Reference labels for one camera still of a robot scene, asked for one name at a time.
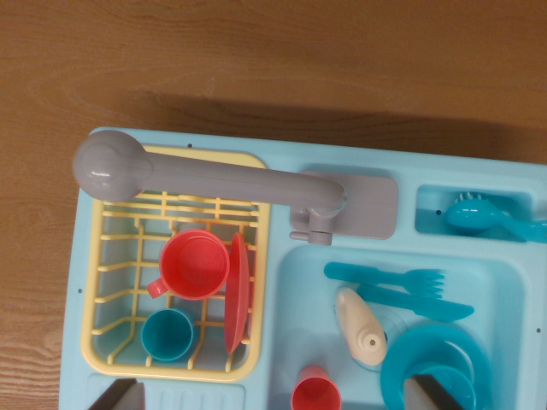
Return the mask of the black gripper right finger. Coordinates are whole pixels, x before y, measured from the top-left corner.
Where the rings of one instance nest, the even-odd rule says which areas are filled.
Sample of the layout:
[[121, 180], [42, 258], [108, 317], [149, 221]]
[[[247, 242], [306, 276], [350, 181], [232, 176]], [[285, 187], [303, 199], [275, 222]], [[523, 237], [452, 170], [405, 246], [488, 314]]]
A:
[[462, 406], [430, 374], [417, 374], [403, 383], [404, 410], [462, 410]]

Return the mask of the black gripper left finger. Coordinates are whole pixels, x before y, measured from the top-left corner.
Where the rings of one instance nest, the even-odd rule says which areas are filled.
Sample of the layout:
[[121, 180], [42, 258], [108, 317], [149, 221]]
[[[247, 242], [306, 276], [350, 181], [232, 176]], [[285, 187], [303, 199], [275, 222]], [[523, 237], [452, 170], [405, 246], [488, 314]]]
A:
[[145, 410], [144, 384], [136, 378], [116, 379], [89, 410]]

